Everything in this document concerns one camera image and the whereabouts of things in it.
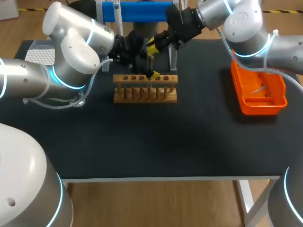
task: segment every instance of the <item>wooden test tube rack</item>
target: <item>wooden test tube rack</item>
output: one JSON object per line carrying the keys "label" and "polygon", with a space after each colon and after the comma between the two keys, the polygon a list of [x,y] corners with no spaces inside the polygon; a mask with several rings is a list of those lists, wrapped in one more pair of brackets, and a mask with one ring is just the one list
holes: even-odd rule
{"label": "wooden test tube rack", "polygon": [[177,102],[177,75],[159,75],[148,79],[145,75],[115,74],[113,83],[117,85],[114,103]]}

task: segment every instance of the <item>cable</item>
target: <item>cable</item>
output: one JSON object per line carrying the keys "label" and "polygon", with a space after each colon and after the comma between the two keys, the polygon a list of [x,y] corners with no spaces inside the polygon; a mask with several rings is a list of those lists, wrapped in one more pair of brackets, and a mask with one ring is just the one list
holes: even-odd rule
{"label": "cable", "polygon": [[248,71],[254,71],[254,72],[264,72],[265,71],[265,72],[268,72],[268,73],[280,74],[283,78],[285,78],[285,79],[289,80],[290,82],[292,82],[303,93],[303,87],[302,87],[302,85],[299,82],[297,82],[294,78],[292,78],[291,76],[289,76],[288,74],[286,74],[286,73],[284,73],[284,72],[282,72],[280,70],[268,69],[268,68],[266,68],[266,69],[265,68],[249,68],[249,67],[244,66],[242,63],[240,63],[238,61],[238,59],[232,53],[232,50],[229,47],[229,45],[228,45],[228,43],[227,43],[227,41],[226,41],[226,39],[225,39],[225,37],[224,37],[221,29],[217,27],[217,31],[218,31],[218,33],[219,33],[219,35],[220,35],[220,37],[221,37],[221,39],[222,39],[222,41],[224,43],[224,45],[225,45],[225,47],[226,47],[229,55],[237,63],[237,65],[239,65],[240,67],[242,67],[243,69],[248,70]]}
{"label": "cable", "polygon": [[93,86],[93,83],[94,83],[94,79],[95,79],[95,76],[97,74],[97,72],[99,71],[99,69],[107,62],[112,62],[113,59],[106,59],[104,61],[102,61],[99,66],[98,66],[98,69],[96,70],[96,72],[92,75],[91,79],[90,79],[90,82],[89,82],[89,86],[85,92],[85,94],[76,102],[74,103],[71,103],[71,104],[68,104],[68,105],[60,105],[60,106],[56,106],[56,105],[48,105],[48,104],[45,104],[43,102],[40,102],[36,99],[25,99],[25,100],[28,100],[28,101],[31,101],[33,103],[36,103],[37,105],[40,105],[42,107],[45,107],[45,108],[48,108],[48,109],[55,109],[55,110],[59,110],[59,109],[66,109],[66,108],[70,108],[70,107],[73,107],[77,104],[79,104],[80,102],[82,102],[84,99],[86,99],[86,97],[89,95],[90,93],[90,90]]}

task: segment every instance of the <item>robotic arm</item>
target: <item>robotic arm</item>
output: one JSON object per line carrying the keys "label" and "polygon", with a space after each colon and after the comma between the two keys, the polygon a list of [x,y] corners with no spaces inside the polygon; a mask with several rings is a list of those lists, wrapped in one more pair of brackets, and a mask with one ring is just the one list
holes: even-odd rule
{"label": "robotic arm", "polygon": [[263,68],[265,63],[269,68],[303,74],[303,35],[269,34],[261,4],[261,0],[197,0],[196,9],[181,13],[172,6],[166,11],[168,30],[150,40],[147,52],[153,55],[170,43],[177,49],[203,28],[213,30],[224,24],[228,44],[244,65]]}
{"label": "robotic arm", "polygon": [[[135,73],[142,72],[135,62],[137,55],[149,62],[168,45],[178,49],[203,28],[213,30],[222,24],[229,46],[245,65],[263,67],[265,62],[270,68],[303,74],[303,35],[270,35],[260,4],[260,0],[197,0],[196,9],[181,12],[172,5],[166,10],[168,30],[155,35],[144,52],[143,38],[135,31],[127,37],[115,36],[112,29],[54,2],[43,22],[43,32],[54,43],[54,65],[0,59],[0,98],[72,99],[99,69],[100,57],[108,55],[120,64],[132,64]],[[145,73],[148,77],[153,75],[151,68]]]}

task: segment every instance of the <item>wooden peg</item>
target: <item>wooden peg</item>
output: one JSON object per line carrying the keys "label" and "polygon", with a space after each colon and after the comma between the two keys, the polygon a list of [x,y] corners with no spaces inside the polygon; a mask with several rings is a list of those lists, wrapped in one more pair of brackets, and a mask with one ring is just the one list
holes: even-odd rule
{"label": "wooden peg", "polygon": [[174,84],[171,84],[171,85],[170,85],[170,92],[173,92],[173,91],[174,91],[174,87],[175,87]]}
{"label": "wooden peg", "polygon": [[127,98],[127,88],[124,88],[124,99]]}
{"label": "wooden peg", "polygon": [[163,95],[163,99],[166,99],[166,92],[167,92],[167,87],[164,88],[164,95]]}
{"label": "wooden peg", "polygon": [[140,88],[140,98],[143,98],[143,88]]}
{"label": "wooden peg", "polygon": [[134,87],[132,87],[132,99],[134,99]]}
{"label": "wooden peg", "polygon": [[156,87],[156,99],[159,99],[159,88]]}
{"label": "wooden peg", "polygon": [[147,96],[148,96],[148,99],[151,99],[151,96],[152,96],[152,93],[151,93],[151,86],[148,86],[148,87],[147,87]]}
{"label": "wooden peg", "polygon": [[118,93],[121,93],[121,83],[118,83]]}

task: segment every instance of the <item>white cable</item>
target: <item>white cable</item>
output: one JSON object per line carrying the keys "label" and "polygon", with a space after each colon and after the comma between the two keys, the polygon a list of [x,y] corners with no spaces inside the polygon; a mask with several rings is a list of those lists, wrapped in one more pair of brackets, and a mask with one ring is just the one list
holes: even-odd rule
{"label": "white cable", "polygon": [[290,82],[292,82],[302,93],[303,93],[303,87],[300,83],[298,83],[294,78],[292,78],[291,76],[289,76],[288,74],[279,71],[279,70],[275,70],[275,69],[268,69],[268,68],[249,68],[244,66],[242,63],[240,63],[238,61],[238,59],[235,57],[235,55],[232,53],[232,50],[230,49],[228,43],[226,42],[226,39],[222,33],[222,31],[220,30],[220,28],[217,28],[217,31],[229,53],[229,55],[232,57],[232,59],[237,63],[237,65],[239,65],[240,67],[242,67],[245,70],[249,70],[249,71],[254,71],[254,72],[268,72],[268,73],[274,73],[274,74],[280,74],[283,78],[289,80]]}
{"label": "white cable", "polygon": [[56,106],[56,105],[48,105],[48,104],[42,103],[42,102],[40,102],[40,101],[38,101],[38,100],[35,100],[35,99],[25,99],[25,101],[28,100],[28,101],[31,101],[31,102],[33,102],[33,103],[36,103],[36,104],[38,104],[38,105],[40,105],[40,106],[42,106],[42,107],[49,108],[49,109],[56,109],[56,110],[58,110],[58,109],[66,109],[66,108],[73,107],[73,106],[79,104],[80,102],[82,102],[82,101],[89,95],[90,90],[91,90],[91,88],[92,88],[92,86],[93,86],[93,83],[94,83],[95,76],[96,76],[98,70],[99,70],[105,63],[107,63],[107,62],[112,62],[112,61],[113,61],[113,59],[106,59],[106,60],[102,61],[102,62],[99,64],[98,69],[97,69],[96,72],[92,75],[92,77],[91,77],[91,79],[90,79],[89,86],[88,86],[88,88],[87,88],[85,94],[84,94],[78,101],[76,101],[76,102],[74,102],[74,103],[71,103],[71,104],[68,104],[68,105]]}
{"label": "white cable", "polygon": [[265,53],[264,53],[264,57],[263,57],[263,68],[265,68],[265,69],[267,69],[267,57],[268,57],[268,52],[269,52],[270,46],[273,43],[273,40],[277,35],[279,35],[278,29],[273,31],[273,35],[270,38],[270,41],[268,43],[268,47],[265,48]]}

